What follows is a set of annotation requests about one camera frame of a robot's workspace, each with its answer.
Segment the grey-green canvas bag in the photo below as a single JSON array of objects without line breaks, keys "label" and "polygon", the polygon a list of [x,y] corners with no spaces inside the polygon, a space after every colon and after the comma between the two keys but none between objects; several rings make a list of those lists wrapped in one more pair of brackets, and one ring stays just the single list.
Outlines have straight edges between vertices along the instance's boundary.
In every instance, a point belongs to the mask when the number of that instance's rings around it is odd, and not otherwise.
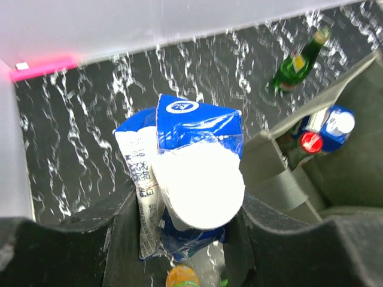
[{"label": "grey-green canvas bag", "polygon": [[[338,104],[356,125],[345,145],[290,169],[277,143],[305,116]],[[248,194],[309,224],[331,216],[382,214],[382,54],[374,51],[270,131],[244,146]]]}]

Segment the blue red juice carton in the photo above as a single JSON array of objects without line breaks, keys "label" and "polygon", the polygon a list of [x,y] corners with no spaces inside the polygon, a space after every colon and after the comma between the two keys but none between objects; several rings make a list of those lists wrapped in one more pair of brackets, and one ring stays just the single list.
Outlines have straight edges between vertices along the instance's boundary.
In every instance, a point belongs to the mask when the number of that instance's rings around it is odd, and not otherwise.
[{"label": "blue red juice carton", "polygon": [[113,135],[135,185],[141,260],[226,242],[245,194],[240,110],[161,94]]}]

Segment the dark cola bottle red label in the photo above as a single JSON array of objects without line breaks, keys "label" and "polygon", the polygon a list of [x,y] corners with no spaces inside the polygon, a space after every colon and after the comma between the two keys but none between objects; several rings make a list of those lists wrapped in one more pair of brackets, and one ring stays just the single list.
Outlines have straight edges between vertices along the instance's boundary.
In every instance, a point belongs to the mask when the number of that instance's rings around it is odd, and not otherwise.
[{"label": "dark cola bottle red label", "polygon": [[318,133],[304,132],[300,135],[293,149],[287,153],[291,170],[318,154],[323,147],[323,139]]}]

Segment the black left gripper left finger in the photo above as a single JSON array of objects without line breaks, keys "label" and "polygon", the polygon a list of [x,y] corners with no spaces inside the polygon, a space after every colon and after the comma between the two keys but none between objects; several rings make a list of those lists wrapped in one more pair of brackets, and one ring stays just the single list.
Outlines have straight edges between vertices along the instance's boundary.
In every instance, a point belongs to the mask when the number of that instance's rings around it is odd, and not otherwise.
[{"label": "black left gripper left finger", "polygon": [[140,286],[131,181],[57,225],[1,218],[1,286]]}]

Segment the Fontana pineapple juice carton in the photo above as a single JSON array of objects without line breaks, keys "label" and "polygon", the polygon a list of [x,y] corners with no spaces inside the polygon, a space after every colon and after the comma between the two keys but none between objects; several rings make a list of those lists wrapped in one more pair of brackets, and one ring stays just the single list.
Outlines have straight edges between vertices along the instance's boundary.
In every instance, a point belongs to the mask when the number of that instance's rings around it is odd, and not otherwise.
[{"label": "Fontana pineapple juice carton", "polygon": [[323,139],[322,153],[342,147],[355,127],[354,112],[340,105],[332,105],[303,117],[291,130],[293,139],[304,132],[318,133]]}]

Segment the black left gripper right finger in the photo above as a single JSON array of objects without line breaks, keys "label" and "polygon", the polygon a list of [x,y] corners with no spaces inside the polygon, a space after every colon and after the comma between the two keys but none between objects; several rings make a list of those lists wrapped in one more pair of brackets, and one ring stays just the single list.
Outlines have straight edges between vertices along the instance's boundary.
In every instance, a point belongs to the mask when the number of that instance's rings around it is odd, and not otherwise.
[{"label": "black left gripper right finger", "polygon": [[224,257],[230,286],[381,286],[382,216],[309,225],[246,195]]}]

